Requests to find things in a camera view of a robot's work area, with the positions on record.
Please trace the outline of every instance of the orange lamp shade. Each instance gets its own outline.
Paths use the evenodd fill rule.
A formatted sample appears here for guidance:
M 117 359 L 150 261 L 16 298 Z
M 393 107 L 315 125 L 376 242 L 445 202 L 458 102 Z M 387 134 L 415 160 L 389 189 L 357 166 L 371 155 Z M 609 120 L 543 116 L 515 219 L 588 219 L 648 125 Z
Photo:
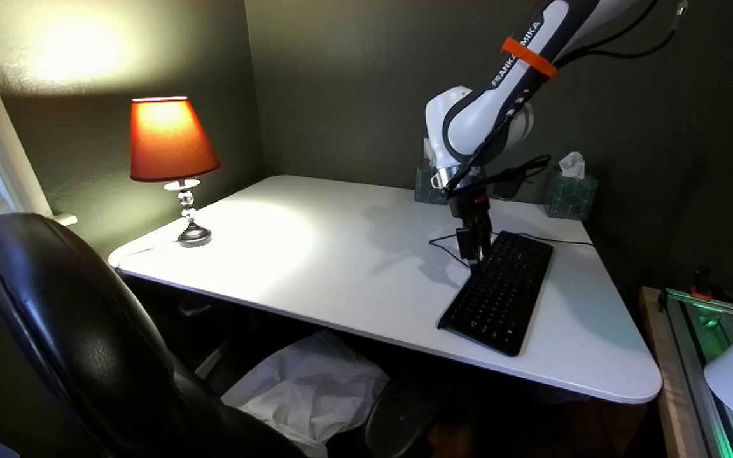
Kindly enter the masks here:
M 180 180 L 220 169 L 186 97 L 133 99 L 130 121 L 133 180 Z

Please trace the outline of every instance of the lamp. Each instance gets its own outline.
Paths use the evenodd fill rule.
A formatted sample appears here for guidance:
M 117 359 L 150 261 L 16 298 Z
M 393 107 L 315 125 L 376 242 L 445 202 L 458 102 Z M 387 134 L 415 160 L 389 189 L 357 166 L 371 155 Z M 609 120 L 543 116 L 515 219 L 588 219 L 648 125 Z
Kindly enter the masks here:
M 130 114 L 133 180 L 172 180 L 163 189 L 175 191 L 180 214 L 188 222 L 178 237 L 186 247 L 212 240 L 212 232 L 193 222 L 193 175 L 220 169 L 215 147 L 186 97 L 136 97 Z

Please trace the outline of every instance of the black office chair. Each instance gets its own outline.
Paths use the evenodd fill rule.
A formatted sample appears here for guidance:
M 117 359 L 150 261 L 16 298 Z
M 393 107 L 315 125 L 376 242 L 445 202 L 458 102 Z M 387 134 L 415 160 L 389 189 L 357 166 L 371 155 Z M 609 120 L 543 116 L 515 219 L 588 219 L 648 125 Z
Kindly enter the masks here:
M 0 311 L 44 381 L 116 456 L 301 456 L 284 436 L 210 394 L 169 352 L 130 288 L 47 217 L 0 217 Z M 366 423 L 376 456 L 411 450 L 436 415 L 426 389 L 393 384 Z

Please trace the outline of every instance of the white desk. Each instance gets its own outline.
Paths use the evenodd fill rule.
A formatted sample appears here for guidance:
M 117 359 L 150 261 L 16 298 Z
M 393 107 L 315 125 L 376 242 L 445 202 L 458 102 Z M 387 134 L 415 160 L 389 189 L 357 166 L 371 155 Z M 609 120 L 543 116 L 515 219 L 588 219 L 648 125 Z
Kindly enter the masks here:
M 491 204 L 494 230 L 588 242 L 579 222 Z M 122 274 L 229 298 L 570 392 L 640 405 L 663 377 L 590 244 L 555 244 L 518 359 L 436 329 L 469 269 L 427 244 L 454 233 L 445 207 L 412 191 L 276 175 L 202 211 L 212 244 L 186 250 L 166 223 L 112 252 Z

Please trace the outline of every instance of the black keyboard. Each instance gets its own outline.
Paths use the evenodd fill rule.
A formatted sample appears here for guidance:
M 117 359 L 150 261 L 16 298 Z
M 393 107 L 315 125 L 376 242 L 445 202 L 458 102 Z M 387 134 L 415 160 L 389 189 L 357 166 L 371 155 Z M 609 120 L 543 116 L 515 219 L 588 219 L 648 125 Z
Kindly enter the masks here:
M 553 247 L 501 232 L 471 273 L 438 329 L 455 331 L 508 356 L 523 352 Z

